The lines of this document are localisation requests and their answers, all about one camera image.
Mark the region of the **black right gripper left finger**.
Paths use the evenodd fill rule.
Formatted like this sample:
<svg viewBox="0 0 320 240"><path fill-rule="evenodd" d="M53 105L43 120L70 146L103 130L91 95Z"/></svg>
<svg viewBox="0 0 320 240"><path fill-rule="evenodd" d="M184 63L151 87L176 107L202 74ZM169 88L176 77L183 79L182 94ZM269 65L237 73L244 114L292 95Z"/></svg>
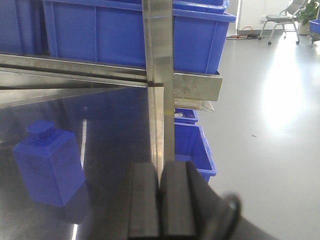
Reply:
<svg viewBox="0 0 320 240"><path fill-rule="evenodd" d="M158 177L151 162L132 166L129 205L129 237L158 237L160 235L157 206Z"/></svg>

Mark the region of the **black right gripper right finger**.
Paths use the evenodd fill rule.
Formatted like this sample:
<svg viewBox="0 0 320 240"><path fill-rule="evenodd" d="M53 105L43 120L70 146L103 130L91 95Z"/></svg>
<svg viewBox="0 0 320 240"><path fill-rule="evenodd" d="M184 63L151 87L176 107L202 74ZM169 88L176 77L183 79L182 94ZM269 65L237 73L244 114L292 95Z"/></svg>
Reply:
<svg viewBox="0 0 320 240"><path fill-rule="evenodd" d="M160 195L164 240L229 240L240 220L240 198L218 196L191 161L165 164Z"/></svg>

